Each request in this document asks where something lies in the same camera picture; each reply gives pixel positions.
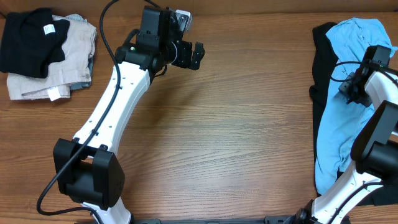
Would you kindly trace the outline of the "folded black garment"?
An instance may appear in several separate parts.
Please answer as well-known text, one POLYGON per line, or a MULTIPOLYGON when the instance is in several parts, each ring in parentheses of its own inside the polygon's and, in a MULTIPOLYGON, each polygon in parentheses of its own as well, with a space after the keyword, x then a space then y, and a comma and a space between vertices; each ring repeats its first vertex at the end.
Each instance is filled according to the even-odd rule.
POLYGON ((65 60, 62 45, 70 22, 53 20, 52 10, 10 12, 1 39, 1 71, 46 78, 49 65, 65 60))

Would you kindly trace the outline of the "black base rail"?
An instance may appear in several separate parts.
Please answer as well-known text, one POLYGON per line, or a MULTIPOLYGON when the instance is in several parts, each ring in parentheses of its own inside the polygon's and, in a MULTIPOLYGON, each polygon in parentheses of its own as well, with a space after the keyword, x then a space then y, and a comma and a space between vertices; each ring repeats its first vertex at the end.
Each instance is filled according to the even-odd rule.
POLYGON ((135 220, 133 224, 289 224, 295 216, 268 216, 262 219, 220 219, 220 220, 135 220))

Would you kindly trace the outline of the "folded beige shorts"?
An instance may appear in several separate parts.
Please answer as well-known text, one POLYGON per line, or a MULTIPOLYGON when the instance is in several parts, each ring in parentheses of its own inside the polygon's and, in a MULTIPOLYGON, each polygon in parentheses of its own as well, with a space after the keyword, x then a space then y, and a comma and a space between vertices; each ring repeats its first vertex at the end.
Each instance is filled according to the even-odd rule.
POLYGON ((62 44, 65 60, 49 65, 45 79, 28 78, 15 73, 7 76, 11 100, 39 100, 69 98, 72 90, 91 85, 95 54, 96 27, 78 14, 64 17, 70 22, 67 39, 62 44))

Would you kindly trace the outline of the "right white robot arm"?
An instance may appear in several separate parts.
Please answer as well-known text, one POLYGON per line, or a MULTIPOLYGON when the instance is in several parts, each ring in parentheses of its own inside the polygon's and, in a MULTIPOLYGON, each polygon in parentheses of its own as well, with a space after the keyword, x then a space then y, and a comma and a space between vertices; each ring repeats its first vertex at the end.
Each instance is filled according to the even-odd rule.
POLYGON ((295 215, 276 223, 348 223, 346 215, 373 191, 397 184, 397 71, 389 68, 391 49, 381 45, 366 49, 359 68, 341 82, 349 101, 376 110, 356 137, 351 163, 322 196, 295 215))

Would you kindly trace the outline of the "folded grey-blue garment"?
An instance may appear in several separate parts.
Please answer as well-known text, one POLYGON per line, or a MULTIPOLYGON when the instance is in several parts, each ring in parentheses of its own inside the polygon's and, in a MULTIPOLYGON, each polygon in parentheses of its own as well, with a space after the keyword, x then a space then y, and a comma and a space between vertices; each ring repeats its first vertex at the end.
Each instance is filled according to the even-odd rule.
POLYGON ((66 20, 70 23, 67 39, 62 44, 65 60, 59 63, 63 74, 66 75, 65 84, 69 85, 71 90, 90 87, 97 38, 96 27, 79 14, 65 17, 53 15, 53 20, 66 20))

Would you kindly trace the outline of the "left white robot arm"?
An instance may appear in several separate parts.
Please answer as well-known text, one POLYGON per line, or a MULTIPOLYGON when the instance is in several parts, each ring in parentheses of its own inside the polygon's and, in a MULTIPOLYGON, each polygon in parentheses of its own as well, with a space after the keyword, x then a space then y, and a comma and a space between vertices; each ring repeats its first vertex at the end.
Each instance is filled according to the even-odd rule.
POLYGON ((198 70, 202 43, 186 42, 193 17, 183 10, 146 6, 141 26, 116 50, 111 79, 88 121, 72 140, 59 139, 53 150, 59 191, 91 213, 95 223, 132 223, 121 193, 125 175, 119 143, 139 99, 155 77, 173 65, 198 70))

